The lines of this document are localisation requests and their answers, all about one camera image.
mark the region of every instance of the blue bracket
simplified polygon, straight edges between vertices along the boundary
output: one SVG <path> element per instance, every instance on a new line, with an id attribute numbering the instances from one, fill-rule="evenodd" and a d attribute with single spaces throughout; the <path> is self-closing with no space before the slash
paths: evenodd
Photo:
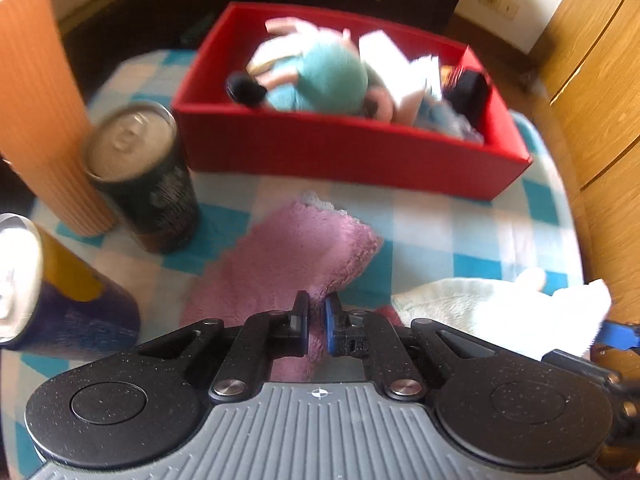
<path id="1" fill-rule="evenodd" d="M 640 325 L 623 325 L 605 321 L 596 336 L 596 343 L 619 350 L 640 349 Z"/>

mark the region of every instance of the dark green can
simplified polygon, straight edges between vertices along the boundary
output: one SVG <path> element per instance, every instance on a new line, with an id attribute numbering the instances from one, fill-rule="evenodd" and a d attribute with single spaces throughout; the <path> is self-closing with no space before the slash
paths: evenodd
<path id="1" fill-rule="evenodd" d="M 198 224 L 198 202 L 174 117 L 155 102 L 133 101 L 88 137 L 82 160 L 100 190 L 152 253 L 185 245 Z"/>

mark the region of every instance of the can lid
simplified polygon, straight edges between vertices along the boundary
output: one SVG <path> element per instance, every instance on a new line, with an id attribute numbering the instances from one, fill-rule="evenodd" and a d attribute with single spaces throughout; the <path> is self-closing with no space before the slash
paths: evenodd
<path id="1" fill-rule="evenodd" d="M 23 227 L 8 219 L 21 219 Z M 27 219 L 0 216 L 0 343 L 20 335 L 31 319 L 40 294 L 42 248 Z"/>
<path id="2" fill-rule="evenodd" d="M 121 182 L 151 170 L 171 151 L 175 140 L 172 115 L 154 102 L 134 102 L 116 110 L 94 130 L 84 151 L 92 177 Z"/>

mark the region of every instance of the red box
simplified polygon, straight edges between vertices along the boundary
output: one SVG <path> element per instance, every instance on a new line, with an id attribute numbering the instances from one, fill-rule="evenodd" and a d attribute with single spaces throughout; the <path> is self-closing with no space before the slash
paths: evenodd
<path id="1" fill-rule="evenodd" d="M 244 70 L 268 38 L 265 20 L 281 16 L 348 28 L 356 43 L 382 29 L 408 59 L 435 54 L 441 64 L 484 70 L 469 47 L 404 25 L 313 7 L 230 4 L 172 102 L 192 170 L 305 176 L 492 200 L 531 163 L 489 78 L 478 127 L 483 146 L 398 124 L 233 103 L 225 91 L 227 76 Z"/>

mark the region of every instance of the pink towel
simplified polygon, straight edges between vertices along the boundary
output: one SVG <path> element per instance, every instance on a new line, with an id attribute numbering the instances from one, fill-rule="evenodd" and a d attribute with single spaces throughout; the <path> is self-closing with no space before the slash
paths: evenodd
<path id="1" fill-rule="evenodd" d="M 321 206 L 327 206 L 316 200 Z M 241 325 L 265 310 L 289 310 L 298 290 L 311 296 L 309 352 L 273 364 L 271 380 L 306 381 L 324 356 L 324 297 L 357 278 L 379 250 L 373 229 L 344 212 L 295 200 L 256 224 L 236 247 L 207 266 L 182 325 L 215 317 Z"/>

